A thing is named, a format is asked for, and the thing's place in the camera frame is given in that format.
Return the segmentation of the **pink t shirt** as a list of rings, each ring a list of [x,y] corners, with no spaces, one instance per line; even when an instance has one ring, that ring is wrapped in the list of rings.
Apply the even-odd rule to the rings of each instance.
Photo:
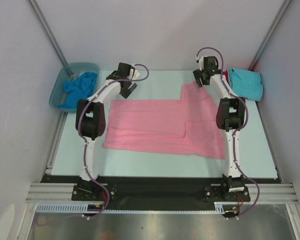
[[[148,153],[225,158],[217,105],[192,82],[180,99],[113,100],[104,147]]]

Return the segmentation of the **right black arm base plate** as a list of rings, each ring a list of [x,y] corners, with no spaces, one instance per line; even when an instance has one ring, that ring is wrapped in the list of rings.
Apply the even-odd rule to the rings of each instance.
[[[228,190],[222,185],[206,185],[204,199],[207,202],[250,202],[251,197],[247,186]]]

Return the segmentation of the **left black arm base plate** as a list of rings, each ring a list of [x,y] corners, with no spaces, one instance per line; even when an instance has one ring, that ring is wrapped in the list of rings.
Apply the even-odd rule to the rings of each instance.
[[[76,184],[73,187],[71,200],[81,202],[93,202],[101,201],[104,199],[105,196],[110,202],[112,202],[116,198],[117,186],[115,184],[107,184],[104,185],[104,187],[108,190],[109,197],[107,197],[106,191],[96,184],[88,187],[83,187]]]

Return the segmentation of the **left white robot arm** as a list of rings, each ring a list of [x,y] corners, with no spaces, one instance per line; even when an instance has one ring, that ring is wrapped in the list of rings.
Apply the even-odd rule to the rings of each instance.
[[[83,168],[76,191],[83,192],[90,200],[97,199],[102,191],[102,187],[95,183],[99,175],[93,174],[93,154],[96,140],[106,130],[105,106],[117,95],[128,98],[138,86],[135,81],[139,75],[135,64],[120,62],[96,93],[77,103],[75,128],[83,140]]]

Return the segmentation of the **folded red t shirt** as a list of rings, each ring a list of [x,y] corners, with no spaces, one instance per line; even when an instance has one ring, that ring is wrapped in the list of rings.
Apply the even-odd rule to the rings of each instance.
[[[241,98],[245,101],[245,98],[242,96],[239,96],[234,92],[234,90],[230,86],[230,80],[229,80],[229,74],[227,71],[224,71],[222,73],[222,80],[221,80],[221,86],[222,86],[222,91],[229,97],[231,98]]]

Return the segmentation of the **aluminium corner post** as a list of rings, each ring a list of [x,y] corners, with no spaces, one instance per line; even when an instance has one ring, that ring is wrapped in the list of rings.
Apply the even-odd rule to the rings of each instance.
[[[272,23],[270,24],[270,27],[268,29],[268,31],[265,34],[265,37],[263,38],[256,54],[253,57],[252,62],[250,63],[248,70],[249,71],[254,71],[259,63],[259,61],[262,58],[262,55],[264,53],[264,51],[266,50],[268,44],[270,43],[272,37],[274,36],[277,28],[279,27],[279,25],[281,24],[282,20],[284,19],[286,13],[288,12],[290,6],[292,5],[292,3],[294,2],[294,0],[284,0],[278,10],[278,12],[276,13]]]
[[[63,51],[62,51],[60,45],[58,44],[58,41],[57,41],[55,35],[53,34],[53,32],[49,26],[49,23],[46,20],[38,2],[36,0],[27,0],[26,2],[29,5],[31,11],[33,12],[41,29],[43,30],[43,33],[47,37],[52,49],[54,50],[57,58],[59,59],[60,63],[63,66],[67,65],[68,62],[63,54]]]

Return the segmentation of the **right aluminium corner post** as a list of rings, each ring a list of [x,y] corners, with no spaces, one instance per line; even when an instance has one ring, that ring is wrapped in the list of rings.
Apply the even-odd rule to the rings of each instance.
[[[254,71],[259,63],[259,61],[262,58],[262,55],[264,53],[264,51],[266,50],[268,44],[270,43],[272,37],[274,36],[277,28],[279,27],[279,25],[281,24],[282,20],[284,19],[286,13],[288,12],[290,6],[292,5],[292,3],[294,2],[294,0],[284,0],[278,10],[278,12],[276,13],[272,23],[270,24],[270,27],[268,29],[268,31],[265,34],[265,37],[263,38],[256,54],[253,57],[252,62],[250,63],[248,70],[249,71]]]

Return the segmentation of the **left aluminium corner post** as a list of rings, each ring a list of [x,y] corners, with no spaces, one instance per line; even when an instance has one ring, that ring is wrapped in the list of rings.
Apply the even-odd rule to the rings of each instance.
[[[31,11],[33,12],[41,29],[43,30],[43,33],[47,37],[52,49],[54,50],[57,58],[59,59],[60,63],[63,66],[67,65],[68,62],[63,54],[63,51],[62,51],[60,45],[58,44],[58,41],[57,41],[55,35],[53,34],[53,32],[49,26],[49,23],[46,20],[38,2],[36,0],[27,0],[26,2],[29,5]]]

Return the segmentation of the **crumpled blue t shirt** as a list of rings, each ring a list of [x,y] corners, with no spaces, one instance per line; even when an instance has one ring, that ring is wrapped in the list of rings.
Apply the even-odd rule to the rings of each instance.
[[[62,109],[76,109],[78,101],[87,99],[93,95],[98,75],[94,72],[85,72],[75,80],[67,80],[63,84],[63,91],[67,97],[63,104],[58,107]]]

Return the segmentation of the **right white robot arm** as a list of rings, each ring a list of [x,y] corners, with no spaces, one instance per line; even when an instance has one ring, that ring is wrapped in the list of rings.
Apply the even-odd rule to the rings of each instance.
[[[195,60],[199,65],[193,71],[197,86],[211,86],[219,98],[216,125],[224,138],[226,160],[219,193],[225,200],[232,201],[245,189],[239,157],[240,130],[247,125],[245,101],[231,89],[215,56],[197,56]]]

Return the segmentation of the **aluminium front rail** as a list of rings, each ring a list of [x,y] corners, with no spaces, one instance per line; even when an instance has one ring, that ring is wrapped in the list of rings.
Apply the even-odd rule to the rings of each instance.
[[[27,203],[70,203],[81,202],[71,199],[73,183],[33,183],[26,196]],[[113,201],[122,200],[125,197],[137,198],[192,198],[205,200],[204,186],[190,185],[155,185],[155,184],[115,184],[117,187],[116,198]],[[256,197],[259,204],[297,204],[298,198],[292,184],[260,184],[259,190],[253,184],[247,184],[248,192],[253,202]]]

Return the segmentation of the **folded light blue t shirt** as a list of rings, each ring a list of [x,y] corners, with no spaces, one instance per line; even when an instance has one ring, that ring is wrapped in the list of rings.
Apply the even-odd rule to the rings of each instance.
[[[230,68],[227,73],[229,85],[236,95],[255,102],[262,99],[264,89],[258,72]]]

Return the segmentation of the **translucent blue plastic bin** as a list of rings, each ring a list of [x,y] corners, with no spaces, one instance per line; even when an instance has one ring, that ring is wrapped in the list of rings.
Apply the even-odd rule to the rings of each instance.
[[[64,66],[60,70],[49,98],[49,105],[52,108],[62,112],[75,113],[77,111],[77,108],[65,109],[58,107],[65,102],[67,97],[67,94],[64,92],[63,86],[65,81],[74,81],[86,72],[97,74],[97,82],[93,91],[94,94],[97,90],[98,77],[100,73],[99,66],[95,63],[90,62],[74,62]]]

